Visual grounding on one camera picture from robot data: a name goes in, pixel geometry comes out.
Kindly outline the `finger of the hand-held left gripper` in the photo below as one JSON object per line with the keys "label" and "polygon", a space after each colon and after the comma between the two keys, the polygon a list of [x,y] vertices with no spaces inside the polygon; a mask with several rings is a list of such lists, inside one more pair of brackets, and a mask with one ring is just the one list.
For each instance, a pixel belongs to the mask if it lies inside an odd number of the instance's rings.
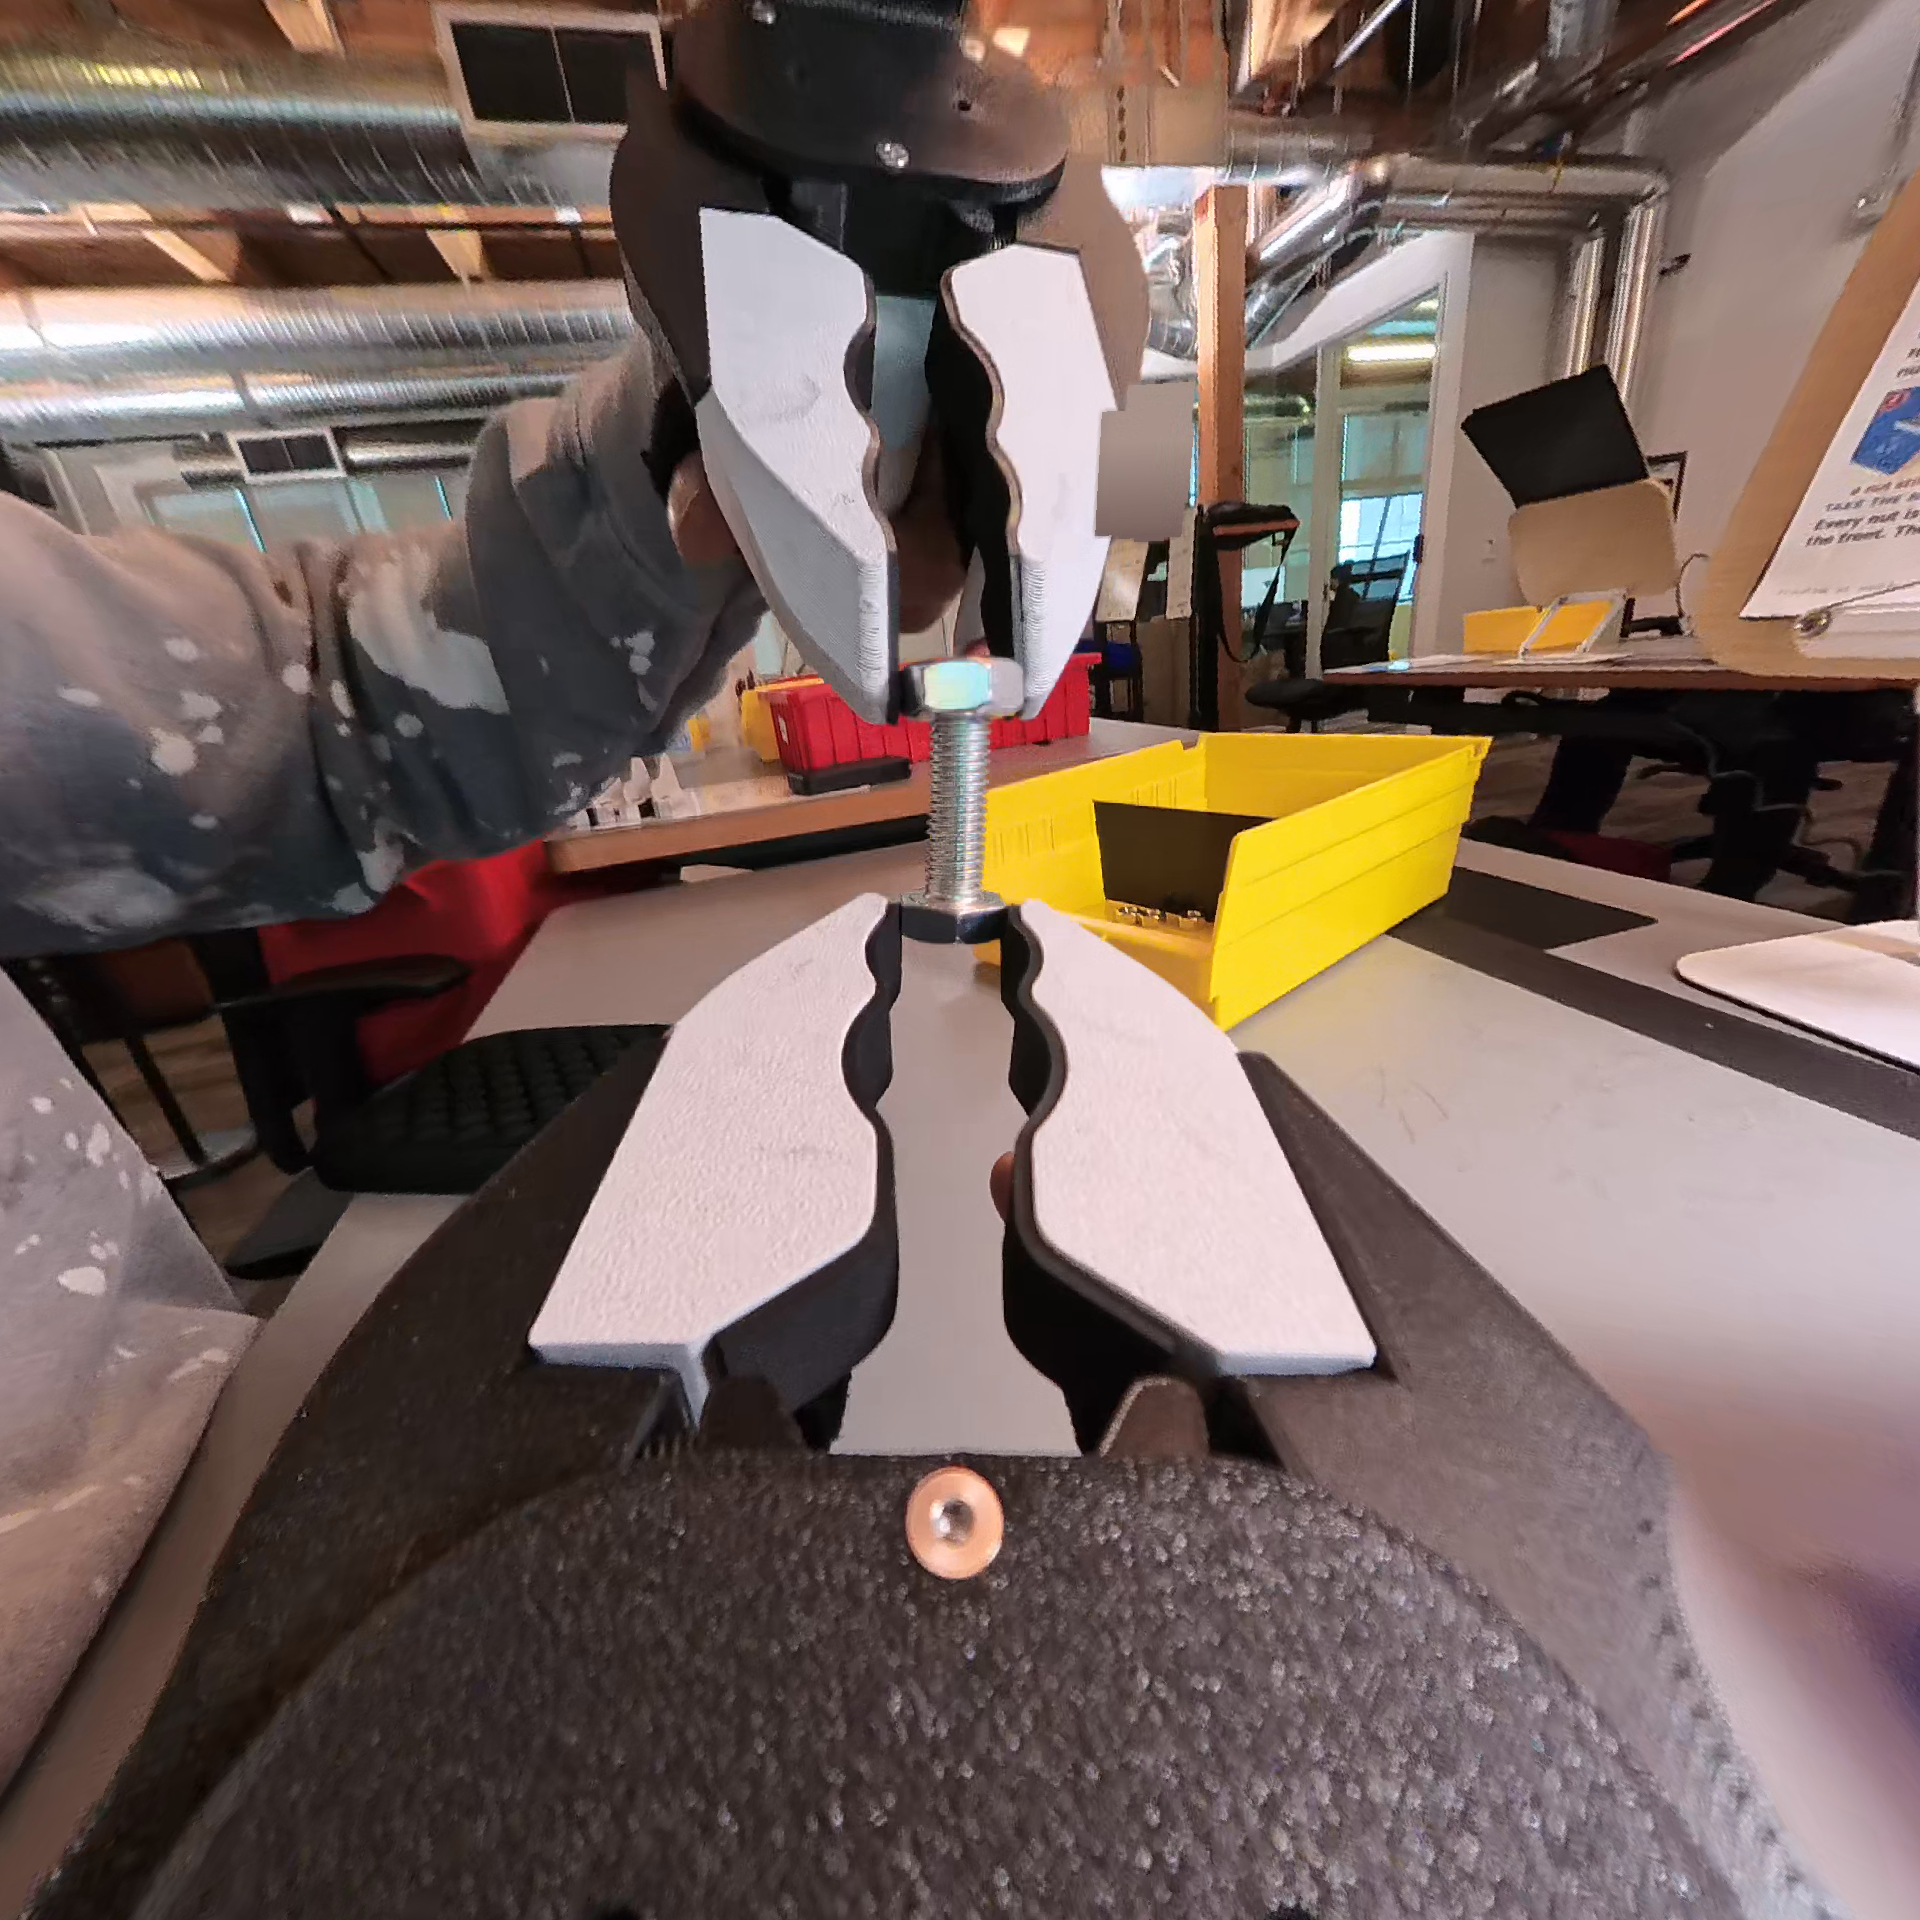
{"label": "finger of the hand-held left gripper", "polygon": [[879,432],[854,398],[876,291],[854,260],[756,208],[700,208],[700,462],[787,641],[840,703],[893,725],[901,673]]}
{"label": "finger of the hand-held left gripper", "polygon": [[980,625],[1021,666],[1021,689],[1054,689],[1108,561],[1096,495],[1120,407],[1082,254],[1012,243],[948,268],[945,321]]}

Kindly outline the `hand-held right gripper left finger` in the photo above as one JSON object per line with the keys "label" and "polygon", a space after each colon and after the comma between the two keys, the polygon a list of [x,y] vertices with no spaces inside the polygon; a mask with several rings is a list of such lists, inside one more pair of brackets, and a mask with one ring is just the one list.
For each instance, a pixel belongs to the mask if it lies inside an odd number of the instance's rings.
{"label": "hand-held right gripper left finger", "polygon": [[529,1330],[543,1364],[635,1366],[692,1417],[732,1379],[830,1397],[896,1323],[893,1008],[901,912],[854,894],[669,1035]]}

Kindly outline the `silver hex bolt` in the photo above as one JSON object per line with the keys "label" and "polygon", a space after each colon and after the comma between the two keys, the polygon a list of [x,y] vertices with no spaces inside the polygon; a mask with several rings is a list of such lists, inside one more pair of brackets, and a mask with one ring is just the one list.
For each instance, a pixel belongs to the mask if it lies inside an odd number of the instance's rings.
{"label": "silver hex bolt", "polygon": [[901,938],[998,938],[1004,901],[987,887],[988,750],[996,720],[987,709],[931,714],[925,887],[901,894]]}

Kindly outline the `yellow plastic bin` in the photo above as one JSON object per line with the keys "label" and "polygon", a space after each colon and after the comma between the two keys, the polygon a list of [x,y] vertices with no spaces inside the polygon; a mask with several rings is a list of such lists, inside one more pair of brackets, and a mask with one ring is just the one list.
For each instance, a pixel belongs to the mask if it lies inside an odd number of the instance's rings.
{"label": "yellow plastic bin", "polygon": [[[1481,738],[1207,730],[996,787],[987,887],[1043,901],[1187,995],[1218,1027],[1331,969],[1455,887]],[[1262,817],[1230,856],[1212,925],[1114,925],[1096,800]]]}

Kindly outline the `person's left hand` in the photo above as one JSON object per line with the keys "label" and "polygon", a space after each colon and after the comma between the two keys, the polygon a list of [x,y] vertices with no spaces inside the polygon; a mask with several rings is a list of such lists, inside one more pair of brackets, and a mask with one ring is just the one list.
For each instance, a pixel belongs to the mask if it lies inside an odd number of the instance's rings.
{"label": "person's left hand", "polygon": [[[692,569],[748,561],[706,480],[700,452],[686,452],[669,480],[669,531]],[[972,556],[948,526],[945,462],[935,432],[922,439],[912,490],[893,514],[901,561],[901,631],[931,631],[962,603]]]}

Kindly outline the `black mesh cushion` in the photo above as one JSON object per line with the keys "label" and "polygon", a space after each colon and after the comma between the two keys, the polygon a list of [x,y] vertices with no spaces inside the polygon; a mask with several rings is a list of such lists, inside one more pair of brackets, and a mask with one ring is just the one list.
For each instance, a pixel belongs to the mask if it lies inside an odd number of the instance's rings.
{"label": "black mesh cushion", "polygon": [[543,1024],[462,1039],[318,1118],[312,1174],[334,1194],[480,1194],[623,1057],[662,1057],[669,1024]]}

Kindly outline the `red plastic crate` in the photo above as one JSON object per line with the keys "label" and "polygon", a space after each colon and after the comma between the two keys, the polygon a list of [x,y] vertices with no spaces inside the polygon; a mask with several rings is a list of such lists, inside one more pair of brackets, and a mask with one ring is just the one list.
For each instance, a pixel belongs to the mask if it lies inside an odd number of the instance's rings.
{"label": "red plastic crate", "polygon": [[[1096,714],[1091,666],[1096,666],[1096,652],[1073,652],[1058,684],[1038,708],[1038,714],[998,714],[988,730],[996,750],[1032,750],[1032,745],[1091,738],[1091,714]],[[912,714],[896,725],[871,725],[822,674],[769,679],[759,684],[759,708],[769,720],[777,758],[789,775],[822,775],[838,765],[868,765],[868,763],[896,763],[896,758],[905,763],[931,758],[925,720]]]}

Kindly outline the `black office chair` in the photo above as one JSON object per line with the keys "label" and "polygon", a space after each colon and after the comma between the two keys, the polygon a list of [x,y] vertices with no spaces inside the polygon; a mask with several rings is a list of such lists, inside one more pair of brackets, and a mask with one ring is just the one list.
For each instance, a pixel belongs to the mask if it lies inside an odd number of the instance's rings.
{"label": "black office chair", "polygon": [[1341,556],[1326,570],[1326,603],[1320,625],[1320,673],[1309,673],[1309,644],[1295,644],[1280,679],[1254,684],[1243,703],[1283,730],[1320,730],[1350,709],[1365,709],[1358,684],[1331,684],[1331,673],[1381,666],[1391,652],[1391,615],[1416,561],[1416,540],[1381,556]]}

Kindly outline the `red tote bag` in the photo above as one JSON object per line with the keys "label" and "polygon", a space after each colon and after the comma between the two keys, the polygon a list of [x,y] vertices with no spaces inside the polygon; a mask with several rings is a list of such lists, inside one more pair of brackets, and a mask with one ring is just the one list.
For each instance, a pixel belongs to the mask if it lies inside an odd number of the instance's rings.
{"label": "red tote bag", "polygon": [[459,991],[396,1001],[358,1020],[365,1076],[381,1087],[468,1039],[548,913],[602,894],[593,876],[557,876],[543,843],[523,843],[487,860],[425,863],[352,919],[265,925],[257,948],[272,984],[409,957],[468,965]]}

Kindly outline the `rack of white printed parts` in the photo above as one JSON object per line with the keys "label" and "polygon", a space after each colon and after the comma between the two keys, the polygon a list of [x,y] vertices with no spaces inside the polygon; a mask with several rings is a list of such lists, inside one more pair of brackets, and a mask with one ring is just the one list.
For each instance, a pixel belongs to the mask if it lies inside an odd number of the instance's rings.
{"label": "rack of white printed parts", "polygon": [[706,800],[684,780],[677,758],[635,758],[623,775],[610,775],[578,817],[570,830],[610,830],[645,822],[692,822]]}

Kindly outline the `small yellow bin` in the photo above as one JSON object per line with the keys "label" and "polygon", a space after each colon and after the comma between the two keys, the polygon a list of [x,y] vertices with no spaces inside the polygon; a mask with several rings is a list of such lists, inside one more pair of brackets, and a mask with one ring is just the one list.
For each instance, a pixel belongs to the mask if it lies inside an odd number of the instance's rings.
{"label": "small yellow bin", "polygon": [[1579,591],[1547,608],[1487,608],[1465,615],[1465,657],[1589,657],[1621,641],[1621,615],[1621,591]]}

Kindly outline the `red ottoman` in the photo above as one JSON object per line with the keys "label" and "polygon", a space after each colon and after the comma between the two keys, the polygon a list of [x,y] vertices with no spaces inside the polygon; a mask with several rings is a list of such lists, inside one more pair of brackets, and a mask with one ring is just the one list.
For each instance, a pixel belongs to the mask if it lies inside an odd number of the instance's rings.
{"label": "red ottoman", "polygon": [[1637,876],[1637,882],[1673,882],[1673,848],[1631,835],[1606,830],[1534,830],[1534,848],[1559,856],[1566,863],[1606,870],[1606,876]]}

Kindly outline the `wooden office desk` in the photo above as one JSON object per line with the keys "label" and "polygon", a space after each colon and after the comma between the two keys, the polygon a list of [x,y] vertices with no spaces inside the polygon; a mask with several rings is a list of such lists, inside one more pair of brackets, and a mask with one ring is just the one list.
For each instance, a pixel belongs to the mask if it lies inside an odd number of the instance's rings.
{"label": "wooden office desk", "polygon": [[[1700,780],[1705,825],[1668,848],[1700,863],[1700,892],[1763,901],[1774,876],[1848,894],[1849,925],[1916,912],[1916,684],[1892,673],[1734,673],[1705,657],[1657,662],[1379,662],[1340,666],[1322,689],[1381,725],[1456,738],[1547,738],[1571,770],[1547,770],[1523,843],[1599,842],[1631,765]],[[1887,796],[1854,863],[1806,848],[1830,765],[1887,765]]]}

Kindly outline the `printed instruction sheet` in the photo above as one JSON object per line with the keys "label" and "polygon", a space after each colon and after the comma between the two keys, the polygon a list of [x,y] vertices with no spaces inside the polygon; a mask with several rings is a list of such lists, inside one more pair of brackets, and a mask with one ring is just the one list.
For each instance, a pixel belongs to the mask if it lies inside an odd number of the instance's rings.
{"label": "printed instruction sheet", "polygon": [[1788,615],[1816,652],[1920,610],[1920,296],[1848,403],[1742,615]]}

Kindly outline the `silver ventilation duct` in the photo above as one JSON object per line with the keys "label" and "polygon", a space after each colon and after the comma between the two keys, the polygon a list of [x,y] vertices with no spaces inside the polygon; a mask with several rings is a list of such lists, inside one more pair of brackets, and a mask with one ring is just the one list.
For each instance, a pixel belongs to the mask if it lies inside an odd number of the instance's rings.
{"label": "silver ventilation duct", "polygon": [[[588,94],[625,41],[651,48],[651,14],[563,5],[449,5],[435,21],[436,56],[232,56],[166,35],[27,31],[3,5],[3,243],[43,227],[85,227],[103,203],[136,203],[129,227],[232,225],[299,208],[370,208],[420,227],[468,227],[503,213],[510,227],[570,208],[610,227],[609,169],[615,122],[602,118],[472,118],[468,48],[510,48],[543,35],[543,76],[570,100],[570,56],[588,56]],[[1114,81],[1054,87],[1073,152],[1207,176],[1218,184],[1288,184],[1295,198],[1247,233],[1243,342],[1262,348],[1288,315],[1340,283],[1365,250],[1391,233],[1534,233],[1589,237],[1616,227],[1616,296],[1606,363],[1631,368],[1668,176],[1642,158],[1465,158],[1368,148],[1368,122],[1272,118],[1230,111],[1212,84]],[[166,283],[166,288],[32,288],[27,320],[3,320],[3,385],[113,385],[136,368],[185,376],[230,368],[334,363],[485,363],[510,355],[557,358],[610,340],[609,279],[441,283]]]}

